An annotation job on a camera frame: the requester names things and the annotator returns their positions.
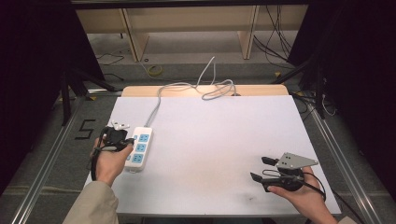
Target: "wooden edge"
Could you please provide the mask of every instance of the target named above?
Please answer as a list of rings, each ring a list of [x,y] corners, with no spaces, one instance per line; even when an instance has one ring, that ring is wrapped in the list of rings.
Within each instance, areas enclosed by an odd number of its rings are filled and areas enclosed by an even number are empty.
[[[242,56],[244,59],[250,59],[250,52],[253,43],[254,31],[256,29],[256,21],[259,15],[260,6],[253,6],[250,16],[250,27],[247,31],[238,31],[239,44],[242,48]]]
[[[129,86],[126,87],[121,97],[155,97],[158,89],[162,86]],[[186,86],[174,86],[165,88],[161,92],[161,96],[202,96],[204,93],[214,91],[220,86],[199,86],[197,89]],[[235,85],[236,92],[242,96],[259,96],[259,95],[289,95],[288,90],[283,85]]]

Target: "sleeve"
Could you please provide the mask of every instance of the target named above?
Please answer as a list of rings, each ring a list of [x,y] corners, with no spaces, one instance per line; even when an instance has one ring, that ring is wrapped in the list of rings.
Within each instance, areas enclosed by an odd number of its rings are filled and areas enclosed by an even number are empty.
[[[106,183],[92,181],[79,194],[64,220],[68,223],[119,223],[119,200]]]
[[[350,217],[344,217],[343,219],[341,219],[341,221],[338,222],[338,224],[356,224],[356,222]]]

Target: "gray floor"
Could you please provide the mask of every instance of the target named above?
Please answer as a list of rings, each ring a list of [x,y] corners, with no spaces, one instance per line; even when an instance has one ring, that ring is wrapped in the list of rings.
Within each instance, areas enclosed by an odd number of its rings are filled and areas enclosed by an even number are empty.
[[[286,32],[285,35],[293,42],[295,32]],[[257,37],[266,40],[270,33],[260,32]],[[108,83],[116,87],[129,85],[163,85],[169,83],[164,80],[149,78],[139,63],[134,63],[130,54],[128,43],[121,39],[120,35],[89,35],[92,48],[97,57],[112,53],[124,58],[112,65],[102,65],[105,74],[112,73],[124,78],[124,81],[107,75]],[[279,53],[282,49],[274,39],[270,47]],[[180,79],[198,78],[205,64],[212,56],[216,56],[218,80],[231,78],[236,84],[266,84],[275,79],[275,72],[286,73],[288,69],[279,68],[268,63],[265,55],[256,47],[252,49],[250,60],[243,60],[237,35],[235,32],[212,32],[212,33],[170,33],[152,34],[145,51],[143,62],[146,67],[161,65],[163,74],[159,78]],[[99,63],[112,63],[119,59],[114,56],[104,56],[98,59]],[[279,59],[269,57],[272,63],[282,66],[290,66],[282,63]],[[208,70],[205,77],[211,79],[213,72]],[[296,83],[299,77],[286,82],[290,91],[297,91]],[[87,83],[90,89],[99,89],[97,86]],[[85,179],[89,173],[86,169],[89,154],[92,148],[93,138],[98,136],[102,127],[107,122],[118,95],[108,92],[92,93],[94,100],[86,100],[76,114],[76,121],[71,126],[66,136],[66,141],[61,148],[60,154],[51,169],[48,179],[41,190],[27,223],[62,223],[73,201],[81,191]],[[300,111],[304,111],[305,105],[296,101]],[[304,125],[318,154],[331,187],[338,192],[361,216],[360,207],[353,197],[347,182],[337,167],[332,153],[316,124],[312,113],[306,111],[301,115]],[[87,122],[85,128],[93,129],[91,139],[77,140],[76,137],[87,136],[87,133],[79,131],[84,119],[94,119]],[[334,134],[340,148],[346,155],[347,161],[354,168],[354,172],[373,202],[375,211],[383,219],[383,223],[393,223],[396,220],[396,206],[388,192],[378,181],[370,165],[359,154],[354,140],[351,138],[342,118],[338,115],[326,116],[326,122]],[[45,162],[52,145],[56,142],[57,134],[62,124],[62,103],[57,101],[51,111],[45,130],[40,134],[35,149],[29,153],[20,170],[0,198],[0,223],[10,223],[14,214],[29,187],[34,183],[36,174]],[[340,202],[343,216],[357,219]],[[120,216],[120,223],[137,223],[137,217]],[[277,223],[304,223],[303,217],[277,217]]]

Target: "white table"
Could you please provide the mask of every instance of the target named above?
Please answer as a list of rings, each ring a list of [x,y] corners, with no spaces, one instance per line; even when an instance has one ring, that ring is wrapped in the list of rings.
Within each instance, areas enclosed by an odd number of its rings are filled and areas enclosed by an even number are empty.
[[[143,126],[156,97],[120,97],[110,120]],[[299,213],[266,193],[250,172],[275,167],[261,157],[290,152],[317,160],[297,108],[288,95],[163,97],[150,126],[153,139],[141,173],[122,173],[113,189],[117,212],[144,217],[283,217]],[[320,165],[332,214],[341,211]]]

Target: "floor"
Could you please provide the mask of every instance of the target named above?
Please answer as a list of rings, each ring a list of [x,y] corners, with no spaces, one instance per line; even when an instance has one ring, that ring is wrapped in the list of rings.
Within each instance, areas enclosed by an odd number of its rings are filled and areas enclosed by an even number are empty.
[[[271,32],[256,34],[258,39],[265,44],[270,35]],[[291,45],[295,36],[296,32],[285,31],[285,37]],[[235,32],[150,34],[142,64],[133,61],[126,39],[120,38],[119,34],[89,35],[89,39],[104,74],[107,74],[107,82],[118,87],[163,85],[165,83],[164,80],[148,78],[142,65],[146,68],[152,65],[162,66],[163,78],[196,79],[203,66],[213,56],[216,57],[219,78],[235,78],[238,84],[270,83],[276,79],[276,72],[285,74],[289,71],[287,67],[291,67],[290,64],[276,57],[266,57],[257,46],[253,46],[249,60],[242,59]],[[284,56],[279,38],[272,38],[268,47]],[[289,91],[299,90],[297,83],[300,77],[294,77],[286,82]],[[91,90],[100,89],[91,83],[86,84]],[[85,169],[85,165],[88,162],[87,155],[90,150],[82,148],[91,148],[92,140],[76,140],[79,136],[86,135],[79,131],[80,123],[85,120],[87,127],[94,130],[92,136],[98,135],[97,130],[106,124],[118,94],[95,91],[89,96],[91,98],[82,101],[76,99],[73,102],[75,121],[63,128],[60,125],[62,123],[62,102],[57,101],[54,104],[46,128],[37,140],[35,150],[27,155],[20,170],[0,198],[0,223],[9,223],[16,216],[25,195],[37,181],[36,177],[40,172],[41,164],[46,163],[47,156],[56,146],[61,147],[60,152],[54,155],[57,160],[49,168],[49,172],[43,180],[43,188],[34,199],[33,207],[27,212],[26,222],[62,222],[68,209],[80,193],[89,172]],[[359,153],[343,119],[338,114],[334,116],[326,114],[325,121],[317,119],[316,111],[312,107],[305,107],[305,104],[299,100],[295,102],[301,111],[305,128],[332,188],[362,218],[366,218],[366,223],[373,222],[370,218],[367,219],[371,215],[379,217],[379,221],[374,218],[376,221],[373,223],[392,223],[396,219],[395,203],[378,181],[370,165]],[[64,133],[63,139],[59,138],[59,133]],[[332,135],[333,138],[327,138],[325,133],[330,133],[327,135]],[[346,159],[345,163],[341,163],[341,165],[346,164],[353,167],[352,177],[346,177],[343,169],[340,168],[340,163],[334,159],[334,153],[339,153],[337,150],[341,151]],[[350,187],[351,179],[358,181],[357,186],[361,188],[363,196],[367,197],[368,204],[360,203],[361,191]],[[359,223],[345,203],[340,201],[339,204],[343,210],[343,216],[349,216]],[[303,217],[277,217],[275,220],[277,223],[304,223]],[[138,221],[140,221],[139,217],[120,216],[120,223],[137,223]]]

